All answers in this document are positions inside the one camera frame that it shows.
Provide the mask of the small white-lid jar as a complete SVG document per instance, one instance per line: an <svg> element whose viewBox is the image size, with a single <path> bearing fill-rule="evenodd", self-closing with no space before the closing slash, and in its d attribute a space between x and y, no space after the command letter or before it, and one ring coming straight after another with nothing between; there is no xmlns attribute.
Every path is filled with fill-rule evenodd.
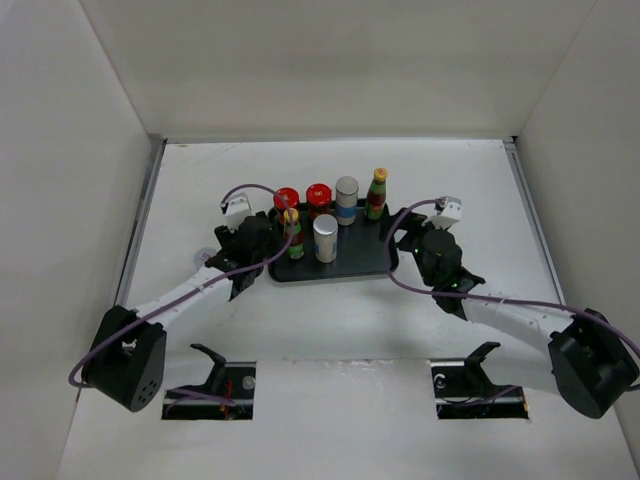
<svg viewBox="0 0 640 480"><path fill-rule="evenodd" d="M200 269L205 263L216 255L217 251L213 247L200 248L193 257L194 265L196 269Z"/></svg>

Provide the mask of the green sauce bottle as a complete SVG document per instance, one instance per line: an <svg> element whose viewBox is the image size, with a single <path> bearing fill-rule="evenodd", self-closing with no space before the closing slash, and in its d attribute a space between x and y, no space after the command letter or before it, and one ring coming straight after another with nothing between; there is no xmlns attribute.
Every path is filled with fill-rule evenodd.
<svg viewBox="0 0 640 480"><path fill-rule="evenodd" d="M374 170L365 202L365 216L369 221L377 221L381 218L386 204L386 180L388 172L379 167Z"/></svg>
<svg viewBox="0 0 640 480"><path fill-rule="evenodd" d="M303 258L304 250L304 232L302 230L299 212L295 208L290 208L283 213L284 235L291 237L291 242L287 248L287 256L291 260L300 260Z"/></svg>

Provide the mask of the red-lid sauce jar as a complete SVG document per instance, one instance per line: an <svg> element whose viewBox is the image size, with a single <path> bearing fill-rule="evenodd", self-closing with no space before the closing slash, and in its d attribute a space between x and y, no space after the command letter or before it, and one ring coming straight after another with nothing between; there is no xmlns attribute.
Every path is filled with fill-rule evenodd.
<svg viewBox="0 0 640 480"><path fill-rule="evenodd" d="M282 187L273 196L274 208L283 213L287 208L297 209L300 202L298 192L291 187Z"/></svg>
<svg viewBox="0 0 640 480"><path fill-rule="evenodd" d="M310 219L315 220L320 215L328 214L331 201L332 190L328 185L323 183L310 185L306 190L306 203Z"/></svg>

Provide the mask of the silver-lid spice jar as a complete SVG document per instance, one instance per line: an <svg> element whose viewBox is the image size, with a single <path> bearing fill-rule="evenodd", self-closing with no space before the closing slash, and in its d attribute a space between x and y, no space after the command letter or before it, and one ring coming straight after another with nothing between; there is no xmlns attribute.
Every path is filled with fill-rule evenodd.
<svg viewBox="0 0 640 480"><path fill-rule="evenodd" d="M322 214L313 222L314 251L318 261L331 263L337 256L338 223L330 214Z"/></svg>

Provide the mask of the silver-lid blue jar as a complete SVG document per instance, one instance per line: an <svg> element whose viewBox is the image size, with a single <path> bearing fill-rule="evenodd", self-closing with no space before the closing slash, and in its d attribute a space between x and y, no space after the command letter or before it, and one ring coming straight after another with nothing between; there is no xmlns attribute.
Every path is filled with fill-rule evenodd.
<svg viewBox="0 0 640 480"><path fill-rule="evenodd" d="M349 226L356 218L359 183L351 176L342 176L335 185L335 216L339 225Z"/></svg>

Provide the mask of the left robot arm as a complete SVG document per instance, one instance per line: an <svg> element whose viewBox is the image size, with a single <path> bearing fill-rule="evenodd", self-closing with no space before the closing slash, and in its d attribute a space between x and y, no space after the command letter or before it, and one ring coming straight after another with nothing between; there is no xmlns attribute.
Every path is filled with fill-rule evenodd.
<svg viewBox="0 0 640 480"><path fill-rule="evenodd" d="M76 373L131 412L145 408L163 382L169 326L212 313L249 288L265 260L282 246L265 212L247 216L235 230L214 230L220 250L169 293L134 309L111 307Z"/></svg>

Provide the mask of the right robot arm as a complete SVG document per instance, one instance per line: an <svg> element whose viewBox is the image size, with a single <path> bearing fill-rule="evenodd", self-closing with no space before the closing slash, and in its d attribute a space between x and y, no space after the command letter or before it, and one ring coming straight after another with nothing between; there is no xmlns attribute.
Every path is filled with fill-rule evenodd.
<svg viewBox="0 0 640 480"><path fill-rule="evenodd" d="M543 301L504 298L462 265L462 250L433 220L403 211L386 243L412 255L431 296L445 313L489 326L539 351L539 367L522 366L536 389L559 395L571 408L601 418L625 393L639 388L639 349L599 312Z"/></svg>

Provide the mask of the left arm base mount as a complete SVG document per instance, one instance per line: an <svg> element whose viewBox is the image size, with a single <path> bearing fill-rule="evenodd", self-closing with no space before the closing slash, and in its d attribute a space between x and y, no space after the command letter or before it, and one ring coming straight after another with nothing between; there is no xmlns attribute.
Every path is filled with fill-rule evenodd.
<svg viewBox="0 0 640 480"><path fill-rule="evenodd" d="M164 420L251 420L257 364L232 362L193 343L188 354L172 355L165 367Z"/></svg>

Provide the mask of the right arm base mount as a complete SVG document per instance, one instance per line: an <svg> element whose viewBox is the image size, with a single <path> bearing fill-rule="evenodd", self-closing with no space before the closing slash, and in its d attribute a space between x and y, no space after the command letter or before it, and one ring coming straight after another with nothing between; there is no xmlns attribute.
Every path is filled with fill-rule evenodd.
<svg viewBox="0 0 640 480"><path fill-rule="evenodd" d="M485 342L464 358L430 362L439 420L529 419L523 389L492 383L482 368L487 356L500 346Z"/></svg>

